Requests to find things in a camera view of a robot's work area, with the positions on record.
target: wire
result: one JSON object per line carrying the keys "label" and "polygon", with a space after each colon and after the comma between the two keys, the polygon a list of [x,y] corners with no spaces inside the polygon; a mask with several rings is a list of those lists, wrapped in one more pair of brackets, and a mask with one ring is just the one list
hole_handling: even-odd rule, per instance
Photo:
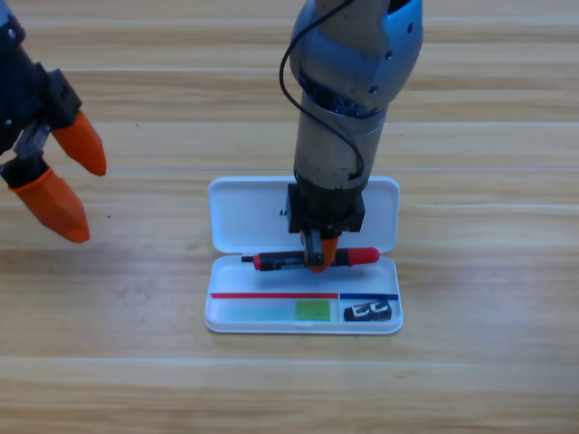
{"label": "wire", "polygon": [[283,55],[283,59],[281,60],[281,65],[280,65],[280,87],[281,87],[281,91],[283,92],[283,94],[286,96],[287,99],[289,99],[289,101],[296,106],[299,111],[301,111],[304,115],[308,116],[309,118],[315,120],[316,122],[319,123],[319,125],[321,125],[322,127],[324,127],[325,129],[327,129],[328,131],[330,131],[331,133],[335,134],[336,136],[338,136],[339,138],[341,138],[344,142],[346,142],[346,144],[348,146],[350,146],[352,148],[352,150],[354,151],[354,153],[356,154],[356,161],[357,161],[357,176],[361,176],[362,173],[364,172],[364,167],[365,167],[365,163],[364,163],[364,158],[362,157],[362,154],[360,153],[360,150],[357,148],[356,144],[348,137],[346,136],[344,133],[342,133],[341,131],[338,131],[337,129],[335,129],[334,127],[332,127],[331,125],[329,125],[327,122],[323,121],[322,119],[318,118],[316,115],[314,115],[312,112],[306,110],[301,104],[299,104],[291,95],[290,92],[288,91],[288,88],[286,88],[286,83],[284,80],[284,71],[286,69],[286,63],[288,62],[288,58],[290,57],[291,53],[293,52],[293,50],[296,48],[296,46],[298,45],[299,41],[306,35],[306,33],[310,32],[311,30],[315,29],[316,27],[318,27],[319,25],[321,25],[322,23],[324,23],[325,21],[329,20],[332,16],[334,16],[335,14],[339,13],[340,11],[342,11],[343,9],[345,9],[346,7],[350,6],[351,4],[353,4],[356,0],[345,0],[340,6],[335,7],[334,9],[332,9],[331,11],[329,11],[327,14],[322,15],[321,17],[319,17],[316,21],[314,21],[312,24],[308,25],[307,27],[305,27],[304,29],[302,29],[297,35],[296,37],[293,39],[293,41],[291,41],[291,43],[289,44],[288,49],[286,50],[285,54]]}

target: red pen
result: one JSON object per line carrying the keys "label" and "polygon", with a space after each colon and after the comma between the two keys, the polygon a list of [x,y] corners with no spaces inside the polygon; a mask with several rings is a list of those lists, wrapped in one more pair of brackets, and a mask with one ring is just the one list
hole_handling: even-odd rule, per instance
{"label": "red pen", "polygon": [[[374,264],[380,259],[380,252],[373,247],[337,249],[332,267],[354,267],[355,265]],[[303,251],[277,251],[244,256],[242,262],[253,262],[258,271],[277,271],[280,269],[303,269],[306,267]]]}

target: wooden table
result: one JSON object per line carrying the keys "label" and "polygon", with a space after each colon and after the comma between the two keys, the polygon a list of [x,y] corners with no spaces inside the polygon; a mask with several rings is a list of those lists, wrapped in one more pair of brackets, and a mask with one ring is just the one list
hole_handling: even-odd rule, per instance
{"label": "wooden table", "polygon": [[302,0],[14,0],[106,143],[71,245],[0,193],[0,431],[579,432],[579,2],[426,0],[377,175],[403,188],[389,337],[207,331],[207,185],[290,174]]}

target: white case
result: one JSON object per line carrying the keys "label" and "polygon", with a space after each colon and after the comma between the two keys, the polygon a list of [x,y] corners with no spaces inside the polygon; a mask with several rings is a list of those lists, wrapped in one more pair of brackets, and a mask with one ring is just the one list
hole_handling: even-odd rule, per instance
{"label": "white case", "polygon": [[[335,267],[319,275],[308,269],[260,272],[253,264],[242,263],[241,255],[303,250],[299,235],[288,233],[285,211],[290,183],[295,183],[295,179],[289,176],[244,176],[219,178],[210,184],[214,246],[234,256],[221,257],[213,264],[205,305],[207,327],[218,333],[259,334],[388,335],[400,330],[403,310],[398,277],[394,262],[387,257],[383,256],[376,264]],[[396,243],[400,187],[392,178],[372,176],[363,197],[362,230],[345,232],[338,247],[375,247],[387,253]],[[251,297],[303,293],[304,299],[215,298],[227,296],[224,293]],[[297,319],[297,304],[308,300],[308,294],[333,297],[335,293],[348,299],[330,299],[327,319]],[[376,299],[390,299],[392,318],[376,322],[345,321],[344,309],[368,303],[368,294],[376,294]]]}

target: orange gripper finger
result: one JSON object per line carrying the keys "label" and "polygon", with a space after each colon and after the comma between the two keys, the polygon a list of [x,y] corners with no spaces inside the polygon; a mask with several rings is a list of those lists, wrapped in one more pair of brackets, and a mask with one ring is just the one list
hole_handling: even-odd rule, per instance
{"label": "orange gripper finger", "polygon": [[50,167],[36,181],[11,190],[47,228],[72,242],[90,238],[81,200]]}
{"label": "orange gripper finger", "polygon": [[334,260],[336,260],[336,250],[337,250],[337,240],[338,238],[332,238],[329,240],[322,240],[322,250],[324,251],[324,265],[322,267],[309,267],[309,269],[319,274],[326,271],[332,266]]}
{"label": "orange gripper finger", "polygon": [[107,159],[102,140],[82,110],[76,115],[73,125],[52,132],[67,156],[82,165],[92,174],[107,173]]}

